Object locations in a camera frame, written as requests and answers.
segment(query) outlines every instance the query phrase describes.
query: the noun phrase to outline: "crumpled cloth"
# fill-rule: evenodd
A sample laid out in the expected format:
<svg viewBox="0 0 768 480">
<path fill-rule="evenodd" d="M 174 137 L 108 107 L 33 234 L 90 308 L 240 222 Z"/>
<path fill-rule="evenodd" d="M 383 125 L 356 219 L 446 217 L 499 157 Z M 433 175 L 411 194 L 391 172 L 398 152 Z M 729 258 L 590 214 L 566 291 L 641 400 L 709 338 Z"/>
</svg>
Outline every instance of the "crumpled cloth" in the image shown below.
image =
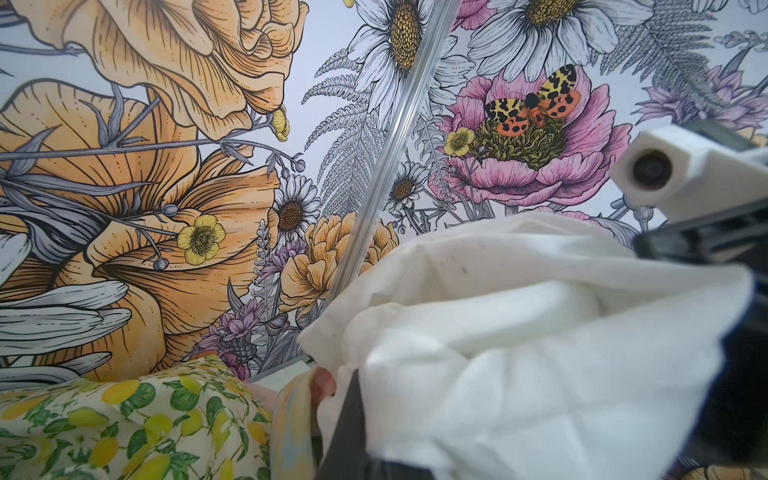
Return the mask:
<svg viewBox="0 0 768 480">
<path fill-rule="evenodd" d="M 428 233 L 299 337 L 336 375 L 324 448 L 358 369 L 374 457 L 438 478 L 658 478 L 752 291 L 745 267 L 639 260 L 553 215 Z"/>
</svg>

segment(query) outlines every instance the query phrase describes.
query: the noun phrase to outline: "moth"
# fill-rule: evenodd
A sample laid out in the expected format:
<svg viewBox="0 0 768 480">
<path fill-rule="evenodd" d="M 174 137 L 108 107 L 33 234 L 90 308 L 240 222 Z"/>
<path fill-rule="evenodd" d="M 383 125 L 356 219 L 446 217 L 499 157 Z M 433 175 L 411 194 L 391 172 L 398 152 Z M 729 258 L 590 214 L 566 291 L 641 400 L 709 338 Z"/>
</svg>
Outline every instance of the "moth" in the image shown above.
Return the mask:
<svg viewBox="0 0 768 480">
<path fill-rule="evenodd" d="M 500 98 L 485 106 L 485 115 L 497 124 L 496 131 L 505 137 L 519 137 L 531 126 L 544 127 L 547 118 L 567 117 L 581 100 L 574 90 L 576 67 L 565 65 L 547 78 L 538 93 L 524 99 Z"/>
</svg>

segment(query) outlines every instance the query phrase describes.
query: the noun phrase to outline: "lemon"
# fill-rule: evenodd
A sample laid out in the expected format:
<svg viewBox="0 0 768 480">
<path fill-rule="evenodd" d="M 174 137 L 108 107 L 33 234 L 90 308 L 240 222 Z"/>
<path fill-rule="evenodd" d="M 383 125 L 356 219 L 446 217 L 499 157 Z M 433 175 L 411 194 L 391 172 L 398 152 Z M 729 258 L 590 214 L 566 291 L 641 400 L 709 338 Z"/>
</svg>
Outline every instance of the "lemon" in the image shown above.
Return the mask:
<svg viewBox="0 0 768 480">
<path fill-rule="evenodd" d="M 225 458 L 219 468 L 219 480 L 232 480 L 235 478 L 235 468 L 232 465 L 232 461 Z"/>
<path fill-rule="evenodd" d="M 168 473 L 169 467 L 170 456 L 161 453 L 142 463 L 141 467 L 136 471 L 134 478 L 137 480 L 139 478 L 141 480 L 162 480 L 165 474 Z"/>
<path fill-rule="evenodd" d="M 168 415 L 164 413 L 158 413 L 152 415 L 150 418 L 144 420 L 144 430 L 147 432 L 147 443 L 154 443 L 164 436 L 168 435 L 171 429 L 174 427 L 174 423 L 170 420 Z"/>
<path fill-rule="evenodd" d="M 141 447 L 134 453 L 134 456 L 131 457 L 131 460 L 128 461 L 128 463 L 123 467 L 123 475 L 128 475 L 132 471 L 136 469 L 141 463 L 144 461 L 145 458 L 147 458 L 147 455 L 149 455 L 149 452 L 152 451 L 154 448 L 154 445 L 147 444 Z"/>
<path fill-rule="evenodd" d="M 264 427 L 262 427 L 260 423 L 248 422 L 247 428 L 250 436 L 256 440 L 259 445 L 266 445 L 266 430 L 264 430 Z"/>
<path fill-rule="evenodd" d="M 203 386 L 198 382 L 197 380 L 193 379 L 190 376 L 183 376 L 179 379 L 179 383 L 181 386 L 183 386 L 185 389 L 189 390 L 190 392 L 194 393 L 195 395 L 200 395 L 200 389 L 203 388 Z"/>
<path fill-rule="evenodd" d="M 48 397 L 46 396 L 39 396 L 33 399 L 24 400 L 23 402 L 14 403 L 2 411 L 2 414 L 0 414 L 0 419 L 2 420 L 17 419 L 18 417 L 24 415 L 26 412 L 29 412 L 30 410 L 32 410 L 34 407 L 43 403 L 47 398 Z"/>
<path fill-rule="evenodd" d="M 109 423 L 109 418 L 93 410 L 91 407 L 80 407 L 67 414 L 67 419 L 71 425 L 76 427 L 90 427 L 98 429 Z"/>
<path fill-rule="evenodd" d="M 101 401 L 110 405 L 119 405 L 128 400 L 139 388 L 138 380 L 126 380 L 115 383 L 101 394 Z"/>
<path fill-rule="evenodd" d="M 200 414 L 200 410 L 190 410 L 187 415 L 190 418 L 181 421 L 181 435 L 185 437 L 194 435 L 203 426 L 203 416 Z"/>
<path fill-rule="evenodd" d="M 119 449 L 120 443 L 115 437 L 104 437 L 94 445 L 91 456 L 88 457 L 88 463 L 94 467 L 103 468 L 109 465 Z"/>
<path fill-rule="evenodd" d="M 227 413 L 225 411 L 219 412 L 218 415 L 216 415 L 216 419 L 214 420 L 214 427 L 211 429 L 211 436 L 214 437 L 214 448 L 216 449 L 216 453 L 221 450 L 221 447 L 223 447 L 224 443 L 227 441 L 227 438 L 230 436 L 230 429 L 229 426 L 226 428 L 224 425 L 228 423 L 230 420 L 230 417 L 227 416 Z"/>
</svg>

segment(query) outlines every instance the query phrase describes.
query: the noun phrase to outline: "daisy center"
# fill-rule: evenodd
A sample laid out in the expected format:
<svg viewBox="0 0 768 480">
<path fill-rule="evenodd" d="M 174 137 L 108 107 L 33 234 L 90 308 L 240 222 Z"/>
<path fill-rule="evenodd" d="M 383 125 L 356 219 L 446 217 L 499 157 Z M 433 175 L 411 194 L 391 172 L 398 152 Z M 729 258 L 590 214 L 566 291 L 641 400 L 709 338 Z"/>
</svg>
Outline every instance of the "daisy center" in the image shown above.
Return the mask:
<svg viewBox="0 0 768 480">
<path fill-rule="evenodd" d="M 397 7 L 391 27 L 392 53 L 397 65 L 403 70 L 410 70 L 416 60 L 416 52 L 421 43 L 419 19 L 413 6 L 403 3 Z"/>
<path fill-rule="evenodd" d="M 461 150 L 469 143 L 469 135 L 467 132 L 456 132 L 453 139 L 451 139 L 451 148 L 454 151 Z"/>
<path fill-rule="evenodd" d="M 277 214 L 277 229 L 281 232 L 290 232 L 295 230 L 301 224 L 304 210 L 301 207 L 301 203 L 295 200 L 291 200 L 283 205 L 280 212 Z"/>
<path fill-rule="evenodd" d="M 577 3 L 578 0 L 531 0 L 526 16 L 534 25 L 546 25 L 571 13 Z"/>
<path fill-rule="evenodd" d="M 204 257 L 216 244 L 216 231 L 213 227 L 199 227 L 194 229 L 190 238 L 190 248 L 196 254 Z"/>
<path fill-rule="evenodd" d="M 401 180 L 392 189 L 392 196 L 397 200 L 405 200 L 413 192 L 413 182 L 410 180 Z"/>
</svg>

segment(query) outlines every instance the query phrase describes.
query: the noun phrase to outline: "daisy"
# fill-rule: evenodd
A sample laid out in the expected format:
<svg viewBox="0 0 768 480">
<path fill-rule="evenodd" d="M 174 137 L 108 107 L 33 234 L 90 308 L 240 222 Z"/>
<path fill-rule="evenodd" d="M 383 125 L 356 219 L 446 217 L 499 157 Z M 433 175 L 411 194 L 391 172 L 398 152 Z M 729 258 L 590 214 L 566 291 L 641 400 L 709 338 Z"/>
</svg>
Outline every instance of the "daisy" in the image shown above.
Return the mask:
<svg viewBox="0 0 768 480">
<path fill-rule="evenodd" d="M 422 165 L 411 161 L 401 163 L 385 208 L 393 213 L 403 207 L 413 208 L 413 202 L 419 199 L 419 193 L 424 190 L 428 176 L 429 171 Z"/>
<path fill-rule="evenodd" d="M 440 62 L 429 83 L 429 102 L 425 102 L 421 109 L 421 115 L 426 120 L 432 119 L 431 105 L 448 107 L 456 103 L 456 94 L 451 89 L 467 83 L 467 74 L 475 67 L 475 63 L 464 55 L 449 55 L 457 41 L 451 35 L 442 47 Z"/>
<path fill-rule="evenodd" d="M 319 218 L 320 199 L 317 187 L 303 175 L 291 175 L 275 190 L 277 212 L 277 248 L 297 238 L 304 237 L 309 225 Z"/>
<path fill-rule="evenodd" d="M 504 80 L 525 72 L 528 81 L 567 64 L 585 65 L 590 50 L 605 54 L 618 45 L 616 25 L 639 25 L 654 10 L 636 0 L 491 0 L 498 13 L 472 34 L 469 57 L 480 75 L 504 71 Z"/>
<path fill-rule="evenodd" d="M 356 91 L 372 86 L 368 111 L 379 109 L 384 128 L 426 30 L 435 0 L 356 0 L 365 24 L 349 43 L 347 58 L 363 64 Z"/>
</svg>

